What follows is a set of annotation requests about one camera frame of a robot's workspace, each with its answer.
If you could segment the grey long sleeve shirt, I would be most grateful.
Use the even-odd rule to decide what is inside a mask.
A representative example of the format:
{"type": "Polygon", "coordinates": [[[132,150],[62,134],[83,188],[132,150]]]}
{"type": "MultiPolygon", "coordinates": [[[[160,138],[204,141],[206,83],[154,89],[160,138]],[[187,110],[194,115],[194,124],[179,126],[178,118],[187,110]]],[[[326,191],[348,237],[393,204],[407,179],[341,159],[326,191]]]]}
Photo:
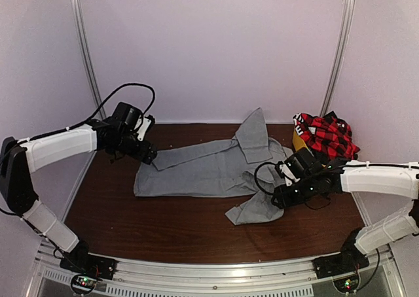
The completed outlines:
{"type": "Polygon", "coordinates": [[[249,196],[249,200],[225,213],[229,221],[236,226],[271,222],[284,214],[272,205],[269,196],[285,182],[274,164],[285,161],[292,153],[268,136],[263,110],[258,108],[242,122],[232,139],[162,150],[152,164],[140,165],[134,195],[249,196]]]}

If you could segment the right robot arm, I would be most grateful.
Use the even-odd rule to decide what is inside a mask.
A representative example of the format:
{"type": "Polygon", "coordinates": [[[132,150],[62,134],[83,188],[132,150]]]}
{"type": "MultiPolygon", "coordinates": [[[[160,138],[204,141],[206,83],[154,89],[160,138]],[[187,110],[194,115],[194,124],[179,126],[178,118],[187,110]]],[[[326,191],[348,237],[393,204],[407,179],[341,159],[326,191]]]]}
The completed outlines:
{"type": "Polygon", "coordinates": [[[275,167],[285,184],[277,186],[271,202],[280,209],[307,203],[317,195],[369,192],[403,196],[410,203],[382,220],[353,231],[333,255],[330,265],[340,271],[361,266],[366,256],[383,245],[418,235],[418,163],[380,164],[336,158],[322,164],[301,148],[275,167]]]}

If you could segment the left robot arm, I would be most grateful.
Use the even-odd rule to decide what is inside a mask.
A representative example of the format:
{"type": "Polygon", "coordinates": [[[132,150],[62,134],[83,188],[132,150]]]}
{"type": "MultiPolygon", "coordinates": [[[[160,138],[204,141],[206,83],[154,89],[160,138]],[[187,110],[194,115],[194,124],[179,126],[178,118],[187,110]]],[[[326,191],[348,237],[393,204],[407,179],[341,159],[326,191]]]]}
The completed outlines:
{"type": "Polygon", "coordinates": [[[129,156],[150,164],[157,149],[145,136],[155,118],[120,102],[104,120],[94,117],[75,126],[17,140],[1,147],[1,194],[6,215],[18,217],[49,241],[79,273],[94,268],[88,245],[50,210],[35,192],[32,175],[40,169],[84,153],[103,150],[114,158],[129,156]]]}

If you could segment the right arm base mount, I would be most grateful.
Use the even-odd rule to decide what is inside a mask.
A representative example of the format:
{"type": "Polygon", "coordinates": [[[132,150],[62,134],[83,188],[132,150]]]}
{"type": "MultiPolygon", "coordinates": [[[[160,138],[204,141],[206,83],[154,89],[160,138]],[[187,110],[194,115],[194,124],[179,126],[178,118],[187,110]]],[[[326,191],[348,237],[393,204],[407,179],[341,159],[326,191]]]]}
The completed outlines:
{"type": "Polygon", "coordinates": [[[312,263],[318,279],[353,273],[369,266],[366,256],[348,252],[321,256],[313,259],[312,263]]]}

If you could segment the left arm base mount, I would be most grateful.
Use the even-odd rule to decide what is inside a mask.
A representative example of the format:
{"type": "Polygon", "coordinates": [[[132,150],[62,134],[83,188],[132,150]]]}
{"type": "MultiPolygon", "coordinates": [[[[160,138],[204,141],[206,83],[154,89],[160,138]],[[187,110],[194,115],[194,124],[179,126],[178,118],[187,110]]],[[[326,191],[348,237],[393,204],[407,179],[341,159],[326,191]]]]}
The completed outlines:
{"type": "Polygon", "coordinates": [[[94,254],[66,255],[60,262],[60,267],[75,273],[81,273],[93,278],[112,280],[117,261],[94,254]]]}

